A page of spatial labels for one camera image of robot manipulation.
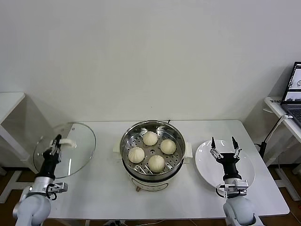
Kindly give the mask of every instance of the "white plate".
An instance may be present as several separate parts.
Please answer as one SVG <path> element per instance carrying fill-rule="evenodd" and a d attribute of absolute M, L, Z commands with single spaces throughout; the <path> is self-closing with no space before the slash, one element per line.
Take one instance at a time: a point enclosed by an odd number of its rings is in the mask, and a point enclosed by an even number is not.
<path fill-rule="evenodd" d="M 224 140 L 215 140 L 216 149 L 220 153 L 234 152 L 233 145 Z M 206 141 L 198 147 L 195 160 L 201 176 L 213 187 L 223 184 L 224 170 L 215 158 L 210 154 L 211 140 Z M 240 160 L 236 163 L 242 179 L 246 179 L 249 187 L 255 180 L 255 169 L 244 150 L 239 154 Z"/>

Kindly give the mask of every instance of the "laptop keyboard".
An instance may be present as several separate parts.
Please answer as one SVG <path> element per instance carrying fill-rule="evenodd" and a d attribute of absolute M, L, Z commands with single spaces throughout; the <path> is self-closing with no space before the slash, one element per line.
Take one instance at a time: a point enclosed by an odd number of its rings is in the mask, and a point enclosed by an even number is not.
<path fill-rule="evenodd" d="M 295 117 L 298 121 L 301 121 L 301 109 L 290 109 L 293 117 Z"/>

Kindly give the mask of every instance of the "glass pot lid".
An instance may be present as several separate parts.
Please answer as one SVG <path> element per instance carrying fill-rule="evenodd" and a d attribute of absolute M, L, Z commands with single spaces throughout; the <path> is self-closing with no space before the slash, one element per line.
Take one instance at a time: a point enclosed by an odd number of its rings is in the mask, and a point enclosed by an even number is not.
<path fill-rule="evenodd" d="M 92 158 L 96 148 L 96 137 L 92 129 L 80 122 L 68 122 L 53 128 L 54 136 L 41 137 L 33 153 L 33 164 L 40 171 L 44 158 L 43 152 L 49 148 L 51 140 L 58 134 L 70 139 L 71 145 L 61 146 L 61 162 L 56 165 L 55 177 L 65 178 L 82 169 Z"/>

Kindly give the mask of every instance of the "steamer basket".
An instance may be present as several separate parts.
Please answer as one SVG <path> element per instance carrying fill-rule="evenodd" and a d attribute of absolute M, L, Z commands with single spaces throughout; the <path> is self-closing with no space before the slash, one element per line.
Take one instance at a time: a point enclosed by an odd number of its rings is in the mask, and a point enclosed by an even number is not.
<path fill-rule="evenodd" d="M 147 131 L 157 134 L 158 142 L 153 146 L 143 143 L 143 136 Z M 171 139 L 176 144 L 173 154 L 164 154 L 160 144 L 165 139 Z M 140 147 L 144 150 L 145 158 L 140 163 L 132 163 L 128 159 L 129 150 Z M 142 121 L 129 128 L 120 142 L 120 155 L 126 170 L 135 178 L 144 182 L 161 182 L 173 177 L 181 168 L 185 155 L 185 141 L 182 134 L 172 125 L 163 121 Z M 162 172 L 152 172 L 148 167 L 150 157 L 161 155 L 165 159 L 165 167 Z"/>

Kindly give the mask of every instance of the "robotic arm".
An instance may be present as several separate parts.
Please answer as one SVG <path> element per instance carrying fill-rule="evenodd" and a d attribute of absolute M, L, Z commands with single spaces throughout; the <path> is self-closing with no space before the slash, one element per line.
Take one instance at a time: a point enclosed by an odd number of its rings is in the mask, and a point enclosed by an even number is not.
<path fill-rule="evenodd" d="M 57 135 L 43 153 L 44 162 L 40 173 L 37 174 L 33 185 L 23 190 L 20 201 L 13 210 L 13 216 L 17 218 L 16 226 L 40 225 L 50 214 L 49 199 L 55 200 L 56 193 L 68 190 L 65 182 L 53 183 L 55 167 L 61 162 L 61 139 L 62 136 Z"/>
<path fill-rule="evenodd" d="M 246 190 L 249 187 L 247 180 L 243 180 L 236 169 L 236 163 L 240 160 L 238 143 L 232 137 L 234 153 L 219 153 L 216 149 L 214 138 L 211 142 L 211 155 L 216 161 L 222 164 L 225 175 L 223 176 L 224 185 L 218 185 L 216 193 L 226 198 L 224 212 L 226 214 L 227 225 L 232 226 L 264 226 L 259 217 L 255 214 L 254 206 L 250 200 L 246 199 Z"/>

